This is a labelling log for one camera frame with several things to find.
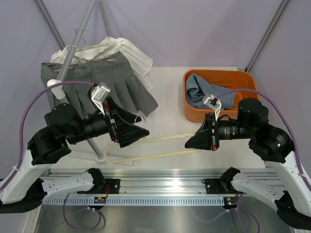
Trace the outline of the right frame post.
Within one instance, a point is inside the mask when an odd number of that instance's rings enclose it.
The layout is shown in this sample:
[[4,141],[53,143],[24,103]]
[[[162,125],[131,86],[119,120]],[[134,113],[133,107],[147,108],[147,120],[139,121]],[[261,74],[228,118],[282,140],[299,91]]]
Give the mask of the right frame post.
[[275,28],[277,27],[282,15],[284,14],[285,10],[287,9],[290,0],[282,0],[280,2],[280,5],[278,6],[276,12],[274,13],[274,16],[272,17],[268,27],[266,28],[259,44],[257,45],[250,61],[248,62],[246,68],[244,69],[245,72],[250,72],[254,65],[256,64],[256,61],[260,57],[261,53],[263,52],[266,44],[268,43],[272,33],[274,32]]

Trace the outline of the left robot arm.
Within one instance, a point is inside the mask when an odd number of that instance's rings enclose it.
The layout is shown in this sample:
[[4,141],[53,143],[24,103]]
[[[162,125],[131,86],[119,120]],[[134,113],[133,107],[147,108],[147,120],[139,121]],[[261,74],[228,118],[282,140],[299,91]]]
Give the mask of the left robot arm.
[[149,135],[147,129],[135,124],[141,117],[120,108],[111,97],[105,100],[103,113],[96,111],[85,119],[68,103],[55,106],[44,118],[47,126],[29,141],[21,166],[12,171],[13,178],[1,181],[5,185],[0,193],[2,214],[25,213],[62,194],[97,194],[104,190],[105,179],[98,168],[72,178],[40,178],[71,153],[69,145],[109,134],[113,142],[124,148]]

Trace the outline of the cream plastic hanger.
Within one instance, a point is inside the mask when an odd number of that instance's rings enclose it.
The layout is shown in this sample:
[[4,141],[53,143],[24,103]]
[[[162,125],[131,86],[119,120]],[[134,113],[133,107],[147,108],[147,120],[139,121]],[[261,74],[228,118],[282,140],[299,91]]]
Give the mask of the cream plastic hanger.
[[198,123],[167,117],[162,122],[163,126],[159,123],[152,124],[143,115],[139,115],[135,124],[148,128],[151,134],[124,148],[115,142],[108,142],[108,136],[101,136],[98,142],[105,162],[110,165],[136,166],[142,161],[199,152],[198,149],[184,148],[184,143],[199,128]]

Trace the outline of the blue denim skirt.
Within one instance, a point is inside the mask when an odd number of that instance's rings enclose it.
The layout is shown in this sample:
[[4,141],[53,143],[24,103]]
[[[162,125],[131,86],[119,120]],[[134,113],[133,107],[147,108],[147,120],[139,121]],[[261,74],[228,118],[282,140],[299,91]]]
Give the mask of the blue denim skirt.
[[197,109],[209,109],[207,105],[203,103],[203,98],[206,95],[219,96],[230,89],[213,85],[208,83],[204,78],[197,74],[191,74],[185,85],[185,98],[188,105]]

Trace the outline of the silver clothes rack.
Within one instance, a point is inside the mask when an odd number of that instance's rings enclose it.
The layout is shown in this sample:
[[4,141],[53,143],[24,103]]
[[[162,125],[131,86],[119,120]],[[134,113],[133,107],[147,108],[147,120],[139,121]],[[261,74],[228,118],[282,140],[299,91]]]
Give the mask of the silver clothes rack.
[[[80,40],[82,39],[83,33],[86,31],[86,26],[89,21],[89,18],[92,14],[92,11],[94,9],[96,0],[92,0],[83,19],[79,26],[79,28],[75,31],[75,37],[73,39],[73,42],[70,46],[68,46],[68,53],[65,57],[65,60],[62,64],[61,70],[57,76],[56,79],[52,79],[47,82],[47,87],[50,87],[52,90],[53,95],[60,100],[61,103],[67,103],[67,97],[65,95],[65,92],[63,91],[62,87],[65,85],[64,79],[67,74],[67,71],[69,69],[69,66],[73,60],[73,57],[76,53],[76,50],[78,48],[78,44],[80,43]],[[101,152],[98,146],[95,144],[93,139],[86,140],[90,147],[93,149],[94,153],[96,154],[96,161],[98,163],[112,163],[112,161],[109,161],[106,152]]]

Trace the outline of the frame post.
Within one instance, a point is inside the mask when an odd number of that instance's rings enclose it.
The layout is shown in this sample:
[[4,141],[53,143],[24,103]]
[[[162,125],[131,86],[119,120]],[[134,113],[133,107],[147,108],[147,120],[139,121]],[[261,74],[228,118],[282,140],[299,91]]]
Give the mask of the frame post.
[[52,33],[52,36],[55,39],[58,47],[62,50],[65,47],[65,43],[61,37],[59,30],[57,29],[57,26],[51,14],[48,11],[47,6],[45,5],[43,0],[34,0],[34,3],[37,6],[38,11],[44,19],[46,25],[48,26],[49,31]]
[[284,14],[285,10],[287,9],[290,0],[282,0],[280,2],[280,5],[278,6],[276,12],[274,13],[274,16],[272,17],[268,27],[266,28],[259,44],[257,45],[250,61],[248,62],[246,68],[244,69],[245,72],[250,72],[254,65],[256,64],[256,61],[260,57],[261,53],[263,52],[266,44],[268,43],[272,33],[274,32],[275,28],[277,27],[282,15]]

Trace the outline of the aluminium mounting rail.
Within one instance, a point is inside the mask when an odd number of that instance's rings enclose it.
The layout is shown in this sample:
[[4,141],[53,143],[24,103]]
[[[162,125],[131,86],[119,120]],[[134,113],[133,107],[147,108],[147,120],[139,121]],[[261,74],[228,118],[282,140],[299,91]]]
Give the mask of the aluminium mounting rail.
[[[120,196],[203,196],[202,179],[219,178],[225,169],[128,169],[101,168],[105,178],[120,179]],[[49,178],[76,176],[84,168],[51,168]],[[271,169],[241,169],[250,178],[272,188],[285,186]]]

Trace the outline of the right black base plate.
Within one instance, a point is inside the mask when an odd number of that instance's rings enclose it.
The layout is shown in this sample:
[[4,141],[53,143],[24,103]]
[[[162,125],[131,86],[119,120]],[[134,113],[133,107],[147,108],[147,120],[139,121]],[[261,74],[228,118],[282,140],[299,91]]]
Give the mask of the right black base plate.
[[237,191],[231,182],[220,178],[202,179],[202,183],[207,194],[242,194],[242,191]]

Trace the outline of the pink hanger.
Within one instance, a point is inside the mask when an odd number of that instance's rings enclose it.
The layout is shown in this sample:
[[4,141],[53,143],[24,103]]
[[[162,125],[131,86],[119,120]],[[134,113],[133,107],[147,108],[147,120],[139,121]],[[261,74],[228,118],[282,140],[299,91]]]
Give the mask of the pink hanger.
[[[115,58],[112,58],[112,59],[101,59],[100,61],[107,61],[107,62],[113,62],[115,60]],[[81,66],[85,63],[79,63],[79,64],[74,64],[74,65],[70,65],[69,66],[69,69],[73,68],[73,67],[76,67],[76,66]],[[54,70],[54,72],[56,73],[59,73],[61,69],[56,69]]]

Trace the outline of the grey pleated skirt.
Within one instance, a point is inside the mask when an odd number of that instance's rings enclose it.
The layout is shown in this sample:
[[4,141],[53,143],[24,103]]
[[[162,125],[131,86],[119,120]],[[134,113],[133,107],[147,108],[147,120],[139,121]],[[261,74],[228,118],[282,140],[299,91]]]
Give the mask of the grey pleated skirt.
[[[158,103],[134,74],[129,61],[121,52],[116,52],[107,58],[115,58],[113,62],[93,61],[68,69],[65,81],[83,81],[108,85],[110,96],[124,110],[145,116],[152,113]],[[63,86],[67,100],[77,110],[82,118],[94,113],[97,107],[91,101],[92,87],[90,85],[70,84]]]

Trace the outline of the cream hanger of white skirt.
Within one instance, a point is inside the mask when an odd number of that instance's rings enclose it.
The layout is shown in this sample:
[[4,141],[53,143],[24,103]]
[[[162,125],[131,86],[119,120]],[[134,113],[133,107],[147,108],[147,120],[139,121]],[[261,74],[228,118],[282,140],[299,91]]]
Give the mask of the cream hanger of white skirt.
[[84,47],[84,48],[77,49],[76,52],[81,52],[81,51],[86,51],[86,50],[101,48],[101,47],[105,47],[105,46],[108,46],[108,45],[109,45],[109,43],[101,43],[101,44],[97,44],[97,45],[93,45],[93,46],[86,46],[86,47]]

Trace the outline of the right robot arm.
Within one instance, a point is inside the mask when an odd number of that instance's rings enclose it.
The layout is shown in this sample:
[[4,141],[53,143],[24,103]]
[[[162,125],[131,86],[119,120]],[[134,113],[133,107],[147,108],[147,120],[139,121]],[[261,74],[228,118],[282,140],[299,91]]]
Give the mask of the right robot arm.
[[237,119],[217,120],[207,113],[199,130],[186,143],[187,149],[216,151],[221,140],[249,139],[250,150],[278,175],[285,189],[274,189],[229,168],[220,176],[222,190],[246,193],[267,204],[279,218],[295,229],[311,229],[311,191],[308,175],[299,171],[294,142],[281,128],[269,124],[269,110],[257,99],[242,99]]

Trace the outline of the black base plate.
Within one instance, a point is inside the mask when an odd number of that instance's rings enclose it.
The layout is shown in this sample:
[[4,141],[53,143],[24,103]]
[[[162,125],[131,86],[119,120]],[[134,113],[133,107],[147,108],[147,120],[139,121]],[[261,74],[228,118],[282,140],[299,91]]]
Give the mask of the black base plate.
[[106,179],[105,184],[101,189],[98,190],[88,190],[88,191],[78,191],[77,194],[119,194],[120,190],[120,179]]
[[237,191],[231,182],[220,178],[202,179],[202,183],[207,194],[242,194],[242,191]]

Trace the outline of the white pleated skirt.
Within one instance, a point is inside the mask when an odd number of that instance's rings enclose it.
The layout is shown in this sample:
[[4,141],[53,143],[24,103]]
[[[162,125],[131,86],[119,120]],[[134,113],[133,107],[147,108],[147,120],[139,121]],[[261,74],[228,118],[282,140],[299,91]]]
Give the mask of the white pleated skirt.
[[150,78],[150,69],[153,60],[140,51],[134,44],[124,38],[106,37],[101,43],[109,43],[108,46],[76,52],[71,65],[97,61],[108,56],[121,52],[129,61],[134,74],[138,77],[144,87],[150,91],[154,84]]

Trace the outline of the left frame post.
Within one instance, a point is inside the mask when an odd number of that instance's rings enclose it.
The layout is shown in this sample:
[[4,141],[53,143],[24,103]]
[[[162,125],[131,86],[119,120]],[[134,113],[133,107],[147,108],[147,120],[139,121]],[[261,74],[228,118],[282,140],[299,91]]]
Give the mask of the left frame post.
[[44,19],[46,25],[48,26],[49,31],[52,33],[52,36],[55,39],[58,47],[62,50],[65,47],[65,43],[61,37],[59,30],[57,29],[57,26],[51,14],[48,11],[47,6],[45,5],[43,0],[34,0],[34,3],[37,6],[38,11]]

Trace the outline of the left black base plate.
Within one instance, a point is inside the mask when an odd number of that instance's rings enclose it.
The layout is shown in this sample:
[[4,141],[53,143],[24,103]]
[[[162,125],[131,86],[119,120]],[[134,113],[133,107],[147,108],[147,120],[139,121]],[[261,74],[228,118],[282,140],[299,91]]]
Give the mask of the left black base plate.
[[106,179],[105,184],[101,189],[98,190],[88,190],[88,191],[78,191],[77,194],[119,194],[120,190],[120,179]]

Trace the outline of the orange plastic basket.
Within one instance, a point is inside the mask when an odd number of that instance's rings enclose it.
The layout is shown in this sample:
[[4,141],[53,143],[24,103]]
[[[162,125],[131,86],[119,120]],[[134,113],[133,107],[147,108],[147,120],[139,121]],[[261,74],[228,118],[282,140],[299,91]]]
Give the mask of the orange plastic basket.
[[205,114],[212,112],[212,109],[193,108],[186,102],[185,85],[191,74],[197,74],[204,78],[208,83],[218,85],[228,89],[253,89],[256,90],[256,82],[253,77],[244,71],[233,70],[211,70],[211,69],[191,69],[184,74],[183,78],[183,99],[184,114],[188,121],[203,122]]

